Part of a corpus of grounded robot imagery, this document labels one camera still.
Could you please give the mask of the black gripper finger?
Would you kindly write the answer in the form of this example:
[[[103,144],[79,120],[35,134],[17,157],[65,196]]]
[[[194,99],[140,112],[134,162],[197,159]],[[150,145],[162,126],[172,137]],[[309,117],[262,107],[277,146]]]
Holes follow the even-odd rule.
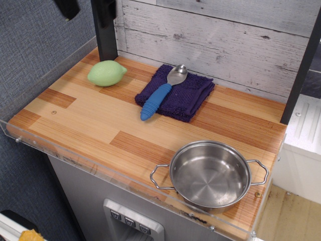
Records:
[[[116,18],[115,0],[97,0],[97,14],[102,28],[107,28],[109,23]]]
[[[54,0],[54,3],[66,21],[72,20],[80,12],[80,8],[76,0]]]

